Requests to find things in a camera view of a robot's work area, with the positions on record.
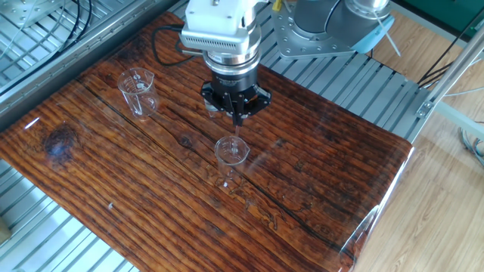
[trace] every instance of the clear plastic cup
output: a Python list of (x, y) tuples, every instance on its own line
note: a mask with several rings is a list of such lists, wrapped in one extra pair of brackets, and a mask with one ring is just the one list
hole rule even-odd
[(217, 142), (215, 156), (219, 161), (219, 171), (224, 180), (233, 180), (244, 172), (249, 152), (249, 146), (239, 137), (227, 136)]
[(154, 74), (143, 68), (124, 71), (118, 88), (135, 117), (145, 118), (158, 110), (160, 97), (154, 87)]

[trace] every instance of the metal bracket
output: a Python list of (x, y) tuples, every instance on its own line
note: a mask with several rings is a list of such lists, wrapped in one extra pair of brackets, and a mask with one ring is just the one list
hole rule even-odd
[(337, 57), (355, 53), (347, 45), (326, 33), (302, 33), (294, 23), (296, 3), (290, 3), (292, 12), (285, 7), (280, 11), (272, 11), (274, 34), (281, 57), (286, 59), (304, 59), (315, 57)]
[(435, 104), (428, 101), (423, 102), (422, 106), (420, 106), (420, 109), (417, 111), (417, 117), (420, 118), (427, 118), (429, 113), (432, 112), (432, 109), (434, 108)]
[(63, 3), (62, 0), (38, 0), (37, 3), (36, 0), (4, 0), (0, 13), (19, 27), (25, 24), (23, 28), (26, 28), (60, 8)]

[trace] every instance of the black cable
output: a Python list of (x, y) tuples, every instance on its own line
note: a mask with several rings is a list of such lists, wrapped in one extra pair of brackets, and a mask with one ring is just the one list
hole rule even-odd
[(431, 78), (430, 80), (427, 80), (426, 82), (424, 82), (424, 83), (422, 83), (422, 84), (419, 84), (419, 85), (418, 85), (418, 88), (422, 88), (422, 87), (424, 87), (424, 86), (426, 86), (426, 85), (428, 85), (428, 84), (430, 84), (430, 83), (432, 83), (432, 84), (433, 84), (433, 81), (434, 81), (434, 80), (436, 80), (436, 79), (438, 79), (438, 78), (439, 78), (440, 76), (442, 76), (443, 74), (445, 74), (445, 72), (447, 72), (447, 70), (442, 71), (442, 72), (440, 72), (440, 73), (439, 73), (437, 76), (434, 76), (434, 77), (433, 77), (433, 78)]
[(435, 68), (437, 64), (439, 64), (442, 58), (451, 50), (452, 46), (455, 45), (455, 43), (465, 34), (465, 32), (470, 28), (470, 26), (472, 26), (474, 21), (477, 20), (477, 18), (479, 18), (479, 16), (481, 16), (483, 12), (484, 12), (484, 7), (481, 8), (480, 12), (476, 14), (476, 16), (466, 25), (464, 30), (462, 30), (461, 34), (459, 34), (459, 36), (454, 39), (454, 41), (447, 47), (444, 53), (440, 55), (439, 59), (430, 67), (430, 69), (427, 70), (427, 72), (419, 80), (418, 84), (422, 83), (423, 80), (428, 79), (430, 77), (429, 73), (433, 70), (433, 68)]
[[(153, 55), (154, 55), (154, 59), (159, 63), (161, 64), (162, 66), (164, 67), (172, 67), (172, 66), (178, 66), (178, 65), (181, 65), (183, 63), (186, 63), (190, 60), (192, 60), (195, 56), (191, 56), (189, 58), (186, 58), (182, 61), (179, 61), (179, 62), (176, 62), (176, 63), (164, 63), (162, 62), (159, 58), (158, 58), (158, 53), (157, 53), (157, 47), (156, 47), (156, 37), (157, 37), (157, 33), (161, 30), (171, 30), (171, 31), (175, 31), (175, 32), (181, 32), (183, 29), (183, 25), (168, 25), (168, 26), (161, 26), (161, 27), (158, 27), (157, 29), (155, 29), (153, 31), (153, 33), (151, 33), (151, 50), (153, 51)], [(178, 52), (182, 52), (182, 50), (180, 49), (179, 47), (179, 44), (180, 44), (180, 39), (178, 39), (178, 41), (176, 42), (175, 44), (175, 49), (176, 51)]]
[(81, 17), (81, 3), (79, 3), (80, 0), (77, 0), (77, 16), (76, 16), (76, 22), (74, 22), (74, 27), (70, 30), (69, 35), (67, 36), (67, 39), (63, 46), (66, 45), (66, 43), (74, 36), (74, 33), (76, 32), (77, 26), (79, 25), (79, 19)]
[[(91, 17), (92, 17), (92, 0), (88, 0), (88, 1), (89, 1), (88, 19), (85, 22), (84, 28), (81, 30), (81, 33), (78, 34), (78, 36), (76, 37), (76, 39), (74, 40), (74, 42), (71, 42), (66, 48), (62, 49), (62, 51), (66, 51), (66, 50), (71, 49), (75, 44), (77, 44), (81, 40), (81, 38), (84, 36), (85, 32), (87, 31), (88, 26), (89, 26), (89, 23), (91, 22)], [(78, 2), (77, 2), (77, 10), (79, 12), (77, 14), (77, 17), (79, 18), (80, 17), (80, 10), (81, 10), (80, 0), (78, 0)]]

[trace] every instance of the wooden board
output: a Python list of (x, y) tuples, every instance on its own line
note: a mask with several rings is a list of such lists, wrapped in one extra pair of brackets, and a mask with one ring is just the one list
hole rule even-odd
[[(352, 234), (411, 145), (261, 66), (273, 103), (244, 122), (246, 171), (220, 182), (213, 147), (234, 129), (204, 108), (209, 70), (201, 59), (165, 68), (150, 51), (152, 31), (172, 23), (159, 17), (24, 116), (0, 156), (140, 270), (350, 269), (367, 233)], [(166, 62), (184, 58), (176, 39), (157, 36)], [(162, 98), (145, 121), (117, 89), (136, 66)]]

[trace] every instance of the silver flange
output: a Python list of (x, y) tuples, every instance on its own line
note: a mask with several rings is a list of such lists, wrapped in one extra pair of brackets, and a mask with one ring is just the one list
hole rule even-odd
[(315, 57), (336, 57), (355, 53), (347, 45), (330, 37), (326, 33), (309, 33), (294, 23), (293, 12), (296, 3), (291, 2), (290, 13), (283, 6), (280, 11), (272, 11), (274, 34), (281, 57), (286, 59), (304, 59)]

